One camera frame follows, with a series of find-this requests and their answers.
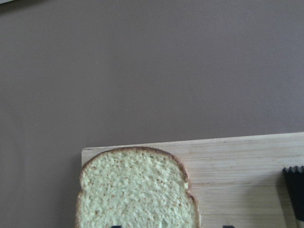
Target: black object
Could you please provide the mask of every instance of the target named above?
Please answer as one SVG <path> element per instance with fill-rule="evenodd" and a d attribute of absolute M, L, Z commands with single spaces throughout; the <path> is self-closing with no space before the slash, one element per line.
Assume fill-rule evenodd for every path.
<path fill-rule="evenodd" d="M 295 218 L 304 221 L 304 166 L 284 168 L 283 174 Z"/>

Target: wooden cutting board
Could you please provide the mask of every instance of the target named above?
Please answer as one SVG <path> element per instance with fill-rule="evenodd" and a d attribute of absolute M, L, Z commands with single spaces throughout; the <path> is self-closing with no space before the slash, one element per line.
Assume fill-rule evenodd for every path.
<path fill-rule="evenodd" d="M 282 169 L 304 165 L 304 132 L 139 145 L 168 151 L 184 163 L 204 228 L 296 227 Z M 124 146 L 85 148 L 82 164 Z"/>

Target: gray surface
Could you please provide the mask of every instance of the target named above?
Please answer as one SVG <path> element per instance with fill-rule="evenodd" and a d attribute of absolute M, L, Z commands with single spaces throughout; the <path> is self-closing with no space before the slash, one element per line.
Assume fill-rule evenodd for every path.
<path fill-rule="evenodd" d="M 0 227 L 73 227 L 80 152 L 304 130 L 303 1 L 0 5 Z"/>

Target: bread crust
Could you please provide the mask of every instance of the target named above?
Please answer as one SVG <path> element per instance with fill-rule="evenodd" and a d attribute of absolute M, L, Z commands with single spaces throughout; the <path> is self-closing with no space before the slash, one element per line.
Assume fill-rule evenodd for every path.
<path fill-rule="evenodd" d="M 160 150 L 160 149 L 156 149 L 156 148 L 152 148 L 152 147 L 145 147 L 145 146 L 130 146 L 130 147 L 119 147 L 119 148 L 115 148 L 115 149 L 111 149 L 108 151 L 104 151 L 101 152 L 99 154 L 97 154 L 96 156 L 94 156 L 93 158 L 91 158 L 89 161 L 87 161 L 80 172 L 80 176 L 79 176 L 79 180 L 80 183 L 82 182 L 82 174 L 83 171 L 86 169 L 86 167 L 92 163 L 93 160 L 103 156 L 105 153 L 115 153 L 115 152 L 121 152 L 121 151 L 126 151 L 126 150 L 130 150 L 130 151 L 147 151 L 147 152 L 152 152 L 152 153 L 160 153 L 160 154 L 164 154 L 167 155 L 169 157 L 171 157 L 173 160 L 176 161 L 176 163 L 178 164 L 178 167 L 180 169 L 180 171 L 183 174 L 183 178 L 184 181 L 188 183 L 188 191 L 187 191 L 187 195 L 191 198 L 191 200 L 193 201 L 194 207 L 195 207 L 195 212 L 196 212 L 196 220 L 197 220 L 197 228 L 201 228 L 201 221 L 200 221 L 200 213 L 199 213 L 199 204 L 198 204 L 198 200 L 195 198 L 195 196 L 191 193 L 190 189 L 191 189 L 191 184 L 190 184 L 190 180 L 189 180 L 189 175 L 187 173 L 187 170 L 185 168 L 185 166 L 183 165 L 183 163 L 173 154 Z M 80 198 L 81 195 L 83 194 L 83 190 L 81 189 L 80 192 L 78 193 L 77 196 L 77 201 L 76 201 L 76 220 L 75 220 L 75 228 L 80 228 L 80 221 L 79 221 L 79 202 L 80 202 Z"/>

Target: white bread slice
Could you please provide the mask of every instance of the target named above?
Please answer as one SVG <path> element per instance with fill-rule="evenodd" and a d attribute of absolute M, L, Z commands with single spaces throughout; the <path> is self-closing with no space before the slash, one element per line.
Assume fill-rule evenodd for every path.
<path fill-rule="evenodd" d="M 118 148 L 88 161 L 80 174 L 76 228 L 200 228 L 184 166 L 149 147 Z"/>

